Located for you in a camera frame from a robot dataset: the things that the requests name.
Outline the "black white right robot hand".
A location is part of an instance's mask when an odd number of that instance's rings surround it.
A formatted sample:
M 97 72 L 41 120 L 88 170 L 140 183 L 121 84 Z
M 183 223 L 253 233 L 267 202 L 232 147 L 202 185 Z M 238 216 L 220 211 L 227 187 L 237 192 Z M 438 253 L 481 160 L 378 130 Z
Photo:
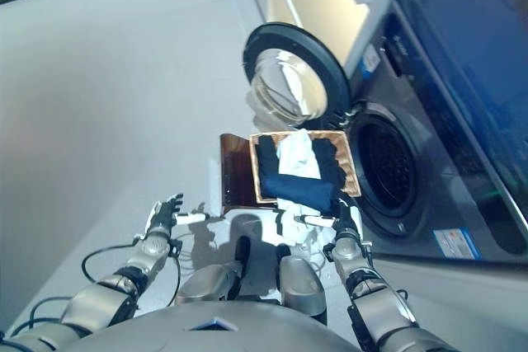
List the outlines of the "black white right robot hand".
M 337 235 L 351 234 L 358 242 L 363 241 L 363 226 L 359 209 L 350 197 L 340 196 L 337 198 L 339 208 L 338 217 L 295 215 L 297 223 L 321 228 L 332 228 Z

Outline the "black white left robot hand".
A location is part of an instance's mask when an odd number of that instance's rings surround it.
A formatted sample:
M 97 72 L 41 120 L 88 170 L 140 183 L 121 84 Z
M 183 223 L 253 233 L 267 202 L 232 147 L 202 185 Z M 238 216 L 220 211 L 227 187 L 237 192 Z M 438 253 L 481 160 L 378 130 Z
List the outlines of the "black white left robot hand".
M 183 193 L 177 193 L 153 205 L 145 225 L 144 238 L 156 232 L 170 237 L 174 227 L 203 223 L 210 217 L 205 213 L 183 213 L 183 197 Z

